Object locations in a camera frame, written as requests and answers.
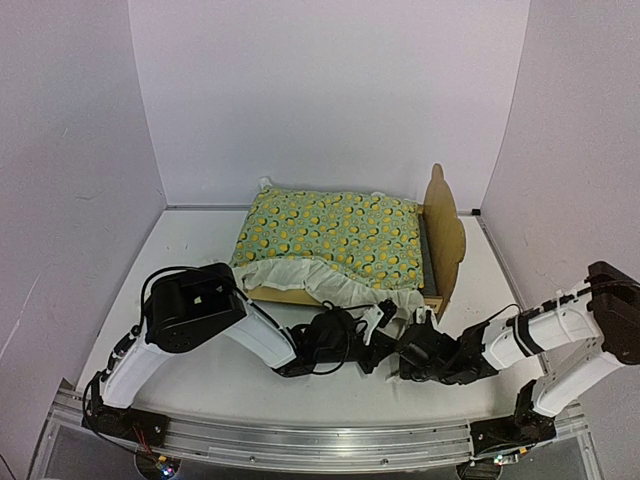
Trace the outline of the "lemon print bed cushion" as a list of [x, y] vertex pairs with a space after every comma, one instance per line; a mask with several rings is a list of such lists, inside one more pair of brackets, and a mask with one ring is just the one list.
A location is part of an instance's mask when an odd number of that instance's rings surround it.
[[230, 265], [246, 291], [301, 290], [336, 306], [423, 305], [416, 202], [381, 192], [293, 190], [262, 179]]

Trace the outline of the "wooden pet bed frame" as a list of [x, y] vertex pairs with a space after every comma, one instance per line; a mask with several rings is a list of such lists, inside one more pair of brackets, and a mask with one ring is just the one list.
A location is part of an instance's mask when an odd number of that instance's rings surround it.
[[[431, 253], [437, 295], [424, 297], [423, 305], [434, 309], [438, 318], [443, 317], [456, 287], [459, 268], [466, 254], [466, 234], [455, 205], [454, 196], [447, 183], [441, 165], [432, 168], [431, 179], [422, 202], [416, 202], [419, 214], [424, 217]], [[293, 290], [281, 292], [270, 288], [253, 291], [241, 290], [254, 300], [283, 302], [301, 305], [320, 304], [306, 292]]]

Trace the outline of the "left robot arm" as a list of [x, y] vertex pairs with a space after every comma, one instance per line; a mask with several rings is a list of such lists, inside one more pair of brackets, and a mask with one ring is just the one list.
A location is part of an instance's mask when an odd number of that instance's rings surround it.
[[392, 301], [321, 305], [310, 322], [285, 327], [237, 286], [225, 263], [162, 268], [144, 281], [140, 319], [88, 382], [84, 408], [110, 435], [127, 435], [135, 423], [129, 408], [155, 371], [220, 336], [284, 378], [331, 375], [350, 362], [370, 374], [393, 353], [396, 342], [383, 330], [397, 312]]

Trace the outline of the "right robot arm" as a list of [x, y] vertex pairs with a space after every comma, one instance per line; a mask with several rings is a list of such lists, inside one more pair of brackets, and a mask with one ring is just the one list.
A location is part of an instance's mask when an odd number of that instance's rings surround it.
[[429, 321], [413, 323], [395, 351], [404, 379], [467, 385], [569, 344], [576, 345], [574, 353], [523, 387], [522, 406], [504, 420], [504, 435], [524, 443], [540, 430], [543, 417], [556, 416], [609, 374], [638, 366], [638, 281], [598, 261], [572, 289], [515, 316], [472, 325], [458, 338]]

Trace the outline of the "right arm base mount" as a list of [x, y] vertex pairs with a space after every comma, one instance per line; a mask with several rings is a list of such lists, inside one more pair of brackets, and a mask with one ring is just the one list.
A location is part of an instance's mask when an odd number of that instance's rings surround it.
[[533, 410], [534, 384], [531, 380], [520, 390], [511, 415], [470, 424], [473, 460], [511, 454], [556, 437], [555, 418]]

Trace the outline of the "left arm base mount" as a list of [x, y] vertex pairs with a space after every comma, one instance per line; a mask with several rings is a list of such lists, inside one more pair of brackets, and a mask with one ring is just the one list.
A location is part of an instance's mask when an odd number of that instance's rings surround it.
[[162, 447], [169, 417], [135, 408], [106, 406], [100, 397], [82, 401], [82, 426], [108, 439], [119, 439], [147, 447]]

